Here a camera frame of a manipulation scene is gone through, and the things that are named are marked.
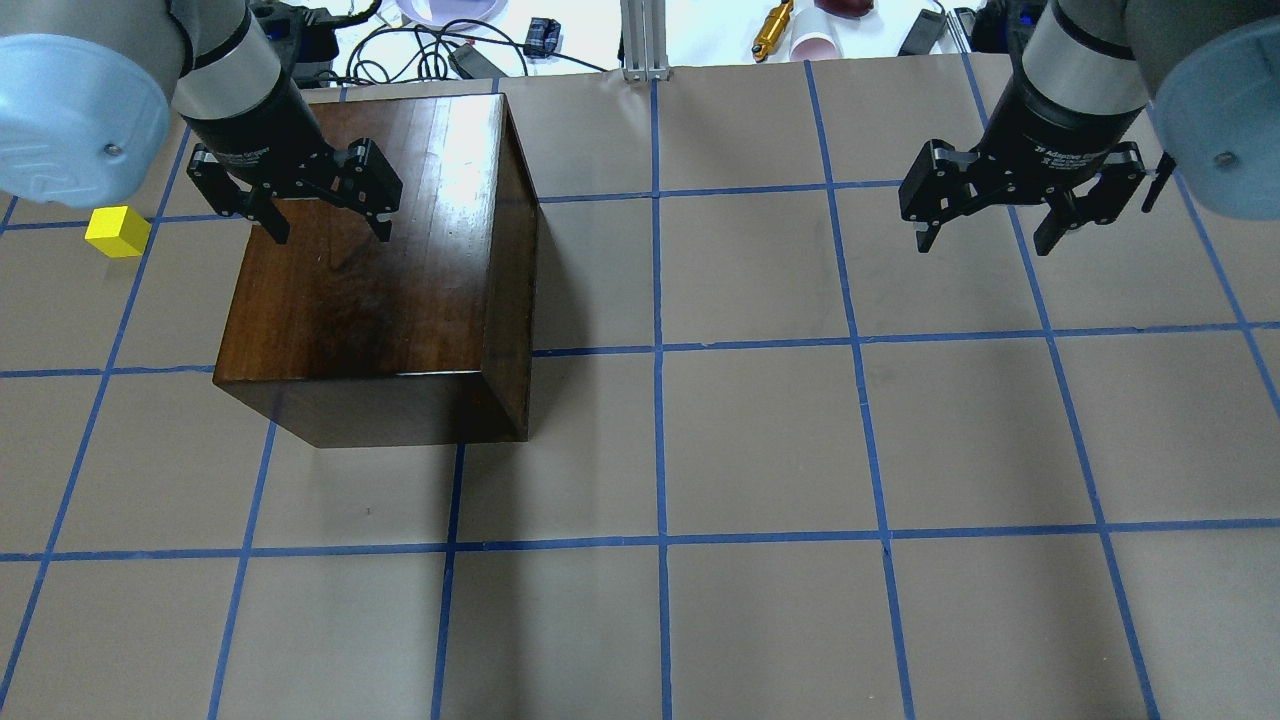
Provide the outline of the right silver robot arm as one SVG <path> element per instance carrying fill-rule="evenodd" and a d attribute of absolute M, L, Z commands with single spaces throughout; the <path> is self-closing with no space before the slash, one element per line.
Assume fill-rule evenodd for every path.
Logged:
<path fill-rule="evenodd" d="M 1149 108 L 1164 155 L 1144 209 L 1179 170 L 1211 211 L 1274 222 L 1277 106 L 1275 1 L 1051 1 L 979 142 L 922 146 L 901 217 L 927 252 L 957 217 L 1044 205 L 1033 238 L 1044 256 L 1129 204 L 1146 165 L 1125 133 Z"/>

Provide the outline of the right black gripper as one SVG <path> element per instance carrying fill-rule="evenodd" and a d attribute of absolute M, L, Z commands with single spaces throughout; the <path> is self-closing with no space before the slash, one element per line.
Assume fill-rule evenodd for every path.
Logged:
<path fill-rule="evenodd" d="M 923 143 L 899 186 L 901 218 L 929 252 L 942 225 L 992 205 L 1038 205 L 1048 214 L 1033 234 L 1047 256 L 1069 232 L 1107 225 L 1146 177 L 1137 142 L 1121 142 L 1126 115 L 1096 115 L 1046 97 L 1025 76 L 1011 76 L 975 151 L 942 140 Z M 1092 179 L 1083 196 L 1074 188 Z"/>

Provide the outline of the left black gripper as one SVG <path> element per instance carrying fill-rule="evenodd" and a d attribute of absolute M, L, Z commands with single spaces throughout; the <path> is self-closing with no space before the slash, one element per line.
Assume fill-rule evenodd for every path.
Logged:
<path fill-rule="evenodd" d="M 334 163 L 334 147 L 293 79 L 279 78 L 261 102 L 234 117 L 186 122 L 200 138 L 187 176 L 219 217 L 243 217 L 284 245 L 291 225 L 274 200 L 319 200 L 360 214 L 379 242 L 390 241 L 399 176 L 372 138 L 357 138 Z"/>

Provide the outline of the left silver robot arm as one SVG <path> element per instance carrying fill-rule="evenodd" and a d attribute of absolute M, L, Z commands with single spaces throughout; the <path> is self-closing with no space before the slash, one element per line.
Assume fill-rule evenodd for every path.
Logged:
<path fill-rule="evenodd" d="M 180 117 L 187 173 L 221 217 L 291 227 L 275 199 L 316 199 L 390 238 L 403 184 L 378 145 L 333 147 L 247 1 L 5 1 L 1 186 L 95 209 L 143 183 Z"/>

